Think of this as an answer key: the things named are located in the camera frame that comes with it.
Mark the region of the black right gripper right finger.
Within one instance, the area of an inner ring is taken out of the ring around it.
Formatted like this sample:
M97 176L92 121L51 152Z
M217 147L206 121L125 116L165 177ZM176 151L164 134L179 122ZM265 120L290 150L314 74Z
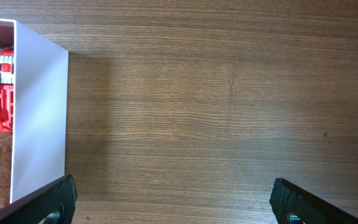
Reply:
M279 224L358 224L358 218L283 178L277 178L270 205Z

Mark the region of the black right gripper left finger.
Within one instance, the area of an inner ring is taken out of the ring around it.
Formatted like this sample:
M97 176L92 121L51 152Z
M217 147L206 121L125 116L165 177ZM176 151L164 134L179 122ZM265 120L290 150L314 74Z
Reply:
M77 191L72 175L64 175L0 208L0 224L67 223L73 220Z

